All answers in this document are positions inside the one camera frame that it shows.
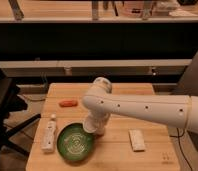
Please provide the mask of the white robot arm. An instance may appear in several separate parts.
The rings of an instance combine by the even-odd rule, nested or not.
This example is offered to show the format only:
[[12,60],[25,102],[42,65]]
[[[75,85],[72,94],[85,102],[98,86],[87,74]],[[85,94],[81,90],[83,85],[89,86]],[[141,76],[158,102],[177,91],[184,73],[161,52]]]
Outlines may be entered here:
[[89,110],[83,128],[102,134],[111,114],[173,126],[198,134],[198,97],[188,95],[117,95],[112,84],[97,77],[82,98]]

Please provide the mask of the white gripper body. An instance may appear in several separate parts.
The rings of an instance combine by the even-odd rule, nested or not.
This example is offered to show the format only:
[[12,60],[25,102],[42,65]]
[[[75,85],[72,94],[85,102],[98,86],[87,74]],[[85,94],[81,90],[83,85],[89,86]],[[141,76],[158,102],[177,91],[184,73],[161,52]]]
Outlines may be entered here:
[[92,124],[96,127],[95,133],[104,133],[105,125],[107,124],[109,117],[110,117],[109,114],[103,114],[103,115],[89,114],[86,117],[86,121],[91,121]]

